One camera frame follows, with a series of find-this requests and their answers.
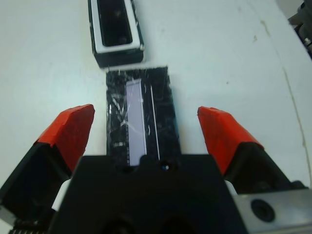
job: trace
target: bolt hole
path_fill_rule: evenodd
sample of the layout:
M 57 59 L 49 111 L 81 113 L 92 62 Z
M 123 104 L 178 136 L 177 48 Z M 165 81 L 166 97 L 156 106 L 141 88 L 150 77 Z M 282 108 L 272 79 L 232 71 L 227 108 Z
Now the bolt hole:
M 107 224 L 103 234 L 135 234 L 135 230 L 129 223 L 116 220 Z
M 259 219 L 264 222 L 272 222 L 275 219 L 273 208 L 265 201 L 256 199 L 251 203 L 252 211 Z
M 130 166 L 128 166 L 128 167 L 124 167 L 123 169 L 122 169 L 122 172 L 124 172 L 124 173 L 131 173 L 131 172 L 134 172 L 134 170 L 136 169 L 136 167 L 130 167 Z
M 160 168 L 161 170 L 165 171 L 165 172 L 169 172 L 169 171 L 174 171 L 177 169 L 176 164 L 169 162 L 167 160 L 164 160 L 160 163 Z

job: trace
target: clear plastic wrap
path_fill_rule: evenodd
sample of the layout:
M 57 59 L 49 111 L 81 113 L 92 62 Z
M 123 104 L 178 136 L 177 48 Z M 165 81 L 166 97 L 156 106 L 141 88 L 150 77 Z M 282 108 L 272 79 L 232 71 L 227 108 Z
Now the clear plastic wrap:
M 110 71 L 107 84 L 107 155 L 120 166 L 180 154 L 168 68 Z

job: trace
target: black box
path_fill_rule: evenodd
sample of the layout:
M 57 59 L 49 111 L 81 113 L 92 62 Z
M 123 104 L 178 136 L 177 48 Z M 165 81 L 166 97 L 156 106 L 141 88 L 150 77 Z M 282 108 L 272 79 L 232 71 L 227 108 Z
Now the black box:
M 92 51 L 100 67 L 138 63 L 144 43 L 132 0 L 88 0 Z
M 167 67 L 110 71 L 107 84 L 107 155 L 120 166 L 181 154 Z

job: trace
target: white stripe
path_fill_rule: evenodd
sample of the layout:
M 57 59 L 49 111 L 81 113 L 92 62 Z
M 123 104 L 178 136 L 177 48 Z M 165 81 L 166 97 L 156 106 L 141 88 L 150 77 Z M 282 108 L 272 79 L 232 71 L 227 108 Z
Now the white stripe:
M 153 105 L 153 114 L 154 114 L 154 124 L 155 124 L 155 132 L 156 132 L 157 153 L 158 153 L 158 159 L 160 160 L 160 156 L 159 156 L 159 146 L 158 146 L 158 135 L 157 135 L 157 128 L 156 128 L 155 108 L 154 108 L 154 97 L 153 97 L 153 89 L 152 89 L 152 87 L 151 87 L 151 95 L 152 95 L 152 105 Z

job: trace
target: white table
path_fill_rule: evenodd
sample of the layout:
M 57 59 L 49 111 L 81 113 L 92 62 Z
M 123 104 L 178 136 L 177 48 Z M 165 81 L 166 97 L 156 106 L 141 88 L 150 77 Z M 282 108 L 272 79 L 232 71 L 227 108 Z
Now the white table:
M 312 63 L 275 2 L 136 0 L 136 7 L 146 62 L 123 68 L 169 66 L 182 152 L 207 153 L 196 112 L 216 107 L 248 129 L 290 180 L 310 186 Z M 94 104 L 85 153 L 105 154 L 105 92 L 87 0 L 1 0 L 0 185 L 70 107 Z M 0 223 L 1 233 L 9 228 Z

